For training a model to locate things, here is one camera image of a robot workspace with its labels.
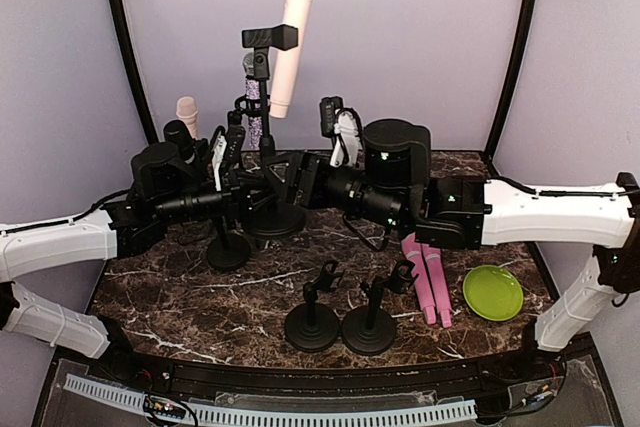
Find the black stand with clip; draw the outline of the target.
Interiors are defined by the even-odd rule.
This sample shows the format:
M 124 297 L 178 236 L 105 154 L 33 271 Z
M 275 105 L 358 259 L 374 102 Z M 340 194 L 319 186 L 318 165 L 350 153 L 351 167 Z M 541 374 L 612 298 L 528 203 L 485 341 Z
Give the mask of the black stand with clip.
M 245 55 L 243 67 L 246 74 L 245 98 L 249 117 L 260 120 L 260 134 L 250 130 L 252 140 L 258 139 L 260 160 L 275 155 L 275 140 L 269 124 L 269 96 L 267 81 L 270 79 L 269 49 L 288 51 L 298 46 L 298 30 L 280 24 L 275 27 L 242 31 L 242 46 L 250 52 Z M 259 240 L 276 240 L 300 232 L 306 224 L 305 212 L 294 205 L 282 202 L 277 196 L 256 207 L 249 215 L 243 229 Z

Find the black round-base stand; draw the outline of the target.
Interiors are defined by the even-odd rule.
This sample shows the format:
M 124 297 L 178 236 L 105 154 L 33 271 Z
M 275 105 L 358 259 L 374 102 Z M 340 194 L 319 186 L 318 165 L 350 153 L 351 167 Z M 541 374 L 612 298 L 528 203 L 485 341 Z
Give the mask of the black round-base stand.
M 371 283 L 362 281 L 360 289 L 368 299 L 366 306 L 350 310 L 341 324 L 344 345 L 362 356 L 376 356 L 389 350 L 397 333 L 396 320 L 381 307 L 386 291 L 395 295 L 406 294 L 414 285 L 418 274 L 409 260 L 398 261 L 387 276 L 377 275 Z
M 331 347 L 340 334 L 340 320 L 334 310 L 318 303 L 318 294 L 333 293 L 344 272 L 337 272 L 336 260 L 326 261 L 318 276 L 303 285 L 304 302 L 293 308 L 285 318 L 286 341 L 295 349 L 315 353 Z

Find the pink microphone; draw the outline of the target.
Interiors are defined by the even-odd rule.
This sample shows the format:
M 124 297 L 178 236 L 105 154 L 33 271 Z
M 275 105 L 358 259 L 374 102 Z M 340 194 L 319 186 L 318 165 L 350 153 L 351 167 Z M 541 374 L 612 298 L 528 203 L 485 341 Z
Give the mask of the pink microphone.
M 416 241 L 415 234 L 411 233 L 401 241 L 401 248 L 405 258 L 414 264 L 412 274 L 417 277 L 414 282 L 414 288 L 420 310 L 425 317 L 426 323 L 434 325 L 437 322 L 436 306 L 422 245 Z
M 450 328 L 452 326 L 452 307 L 441 260 L 441 250 L 423 244 L 422 254 L 433 297 L 432 305 L 423 309 L 427 324 L 435 324 L 436 316 L 439 316 L 442 327 Z

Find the black round-base stand front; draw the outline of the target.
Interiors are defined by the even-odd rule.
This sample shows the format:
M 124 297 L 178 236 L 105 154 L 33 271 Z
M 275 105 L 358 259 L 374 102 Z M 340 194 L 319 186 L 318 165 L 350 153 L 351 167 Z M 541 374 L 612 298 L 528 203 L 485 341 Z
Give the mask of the black round-base stand front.
M 368 299 L 366 306 L 350 310 L 341 324 L 344 345 L 362 356 L 376 356 L 389 350 L 397 333 L 396 320 L 381 307 L 386 291 L 395 295 L 406 294 L 414 285 L 418 274 L 409 260 L 398 261 L 387 276 L 377 275 L 371 283 L 362 281 L 360 289 Z

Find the beige microphone tall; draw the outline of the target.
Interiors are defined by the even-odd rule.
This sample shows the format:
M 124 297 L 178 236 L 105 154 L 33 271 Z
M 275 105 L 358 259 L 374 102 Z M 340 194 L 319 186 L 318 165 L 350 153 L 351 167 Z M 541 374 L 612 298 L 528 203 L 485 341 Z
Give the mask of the beige microphone tall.
M 277 54 L 270 95 L 270 116 L 284 119 L 292 103 L 305 29 L 313 0 L 285 0 L 283 46 Z

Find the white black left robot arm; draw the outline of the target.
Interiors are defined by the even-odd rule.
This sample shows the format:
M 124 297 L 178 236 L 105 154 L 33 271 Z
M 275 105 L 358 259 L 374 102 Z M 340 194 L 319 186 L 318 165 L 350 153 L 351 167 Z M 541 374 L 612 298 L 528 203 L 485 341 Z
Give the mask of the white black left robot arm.
M 131 160 L 133 184 L 87 211 L 59 219 L 1 227 L 1 328 L 62 346 L 88 358 L 120 383 L 141 374 L 140 359 L 118 338 L 115 322 L 47 300 L 18 283 L 39 270 L 90 260 L 134 257 L 163 240 L 170 225 L 246 219 L 251 205 L 272 199 L 257 174 L 231 170 L 208 175 L 206 144 L 181 149 L 154 143 Z

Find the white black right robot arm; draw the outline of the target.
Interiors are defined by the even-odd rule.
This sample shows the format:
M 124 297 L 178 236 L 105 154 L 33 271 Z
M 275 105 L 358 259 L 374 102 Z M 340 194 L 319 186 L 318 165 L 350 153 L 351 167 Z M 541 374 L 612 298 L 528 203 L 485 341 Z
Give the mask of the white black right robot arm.
M 506 177 L 434 178 L 427 128 L 400 119 L 369 123 L 354 152 L 331 161 L 310 152 L 267 157 L 262 170 L 279 197 L 412 235 L 421 244 L 472 250 L 512 242 L 593 248 L 582 273 L 530 328 L 510 360 L 534 379 L 602 308 L 639 288 L 639 187 L 620 173 L 591 187 L 527 186 Z

